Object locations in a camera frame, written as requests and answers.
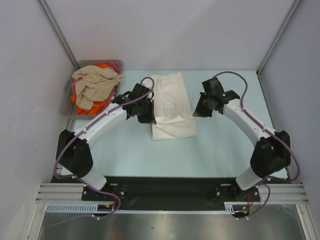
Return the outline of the white Coca-Cola t-shirt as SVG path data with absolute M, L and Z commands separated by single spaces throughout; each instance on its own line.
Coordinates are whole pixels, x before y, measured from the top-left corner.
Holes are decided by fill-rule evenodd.
M 151 75 L 154 80 L 154 117 L 152 139 L 175 140 L 198 135 L 189 97 L 181 72 L 169 75 Z

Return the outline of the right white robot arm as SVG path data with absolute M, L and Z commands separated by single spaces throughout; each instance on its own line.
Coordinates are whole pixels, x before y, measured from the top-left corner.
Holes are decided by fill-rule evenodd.
M 234 122 L 251 141 L 254 149 L 250 166 L 235 178 L 231 196 L 242 201 L 249 189 L 291 164 L 290 136 L 266 126 L 246 109 L 243 96 L 225 91 L 217 77 L 202 82 L 203 92 L 193 113 L 195 117 L 212 117 L 214 111 Z

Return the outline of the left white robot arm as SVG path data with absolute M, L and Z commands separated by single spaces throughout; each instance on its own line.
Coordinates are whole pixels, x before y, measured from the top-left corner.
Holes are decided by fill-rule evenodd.
M 94 166 L 91 150 L 110 130 L 136 116 L 141 124 L 155 124 L 154 91 L 137 83 L 132 91 L 117 95 L 98 116 L 75 131 L 65 129 L 59 135 L 56 165 L 61 165 L 85 184 L 93 187 L 93 194 L 100 200 L 110 196 L 111 188 Z

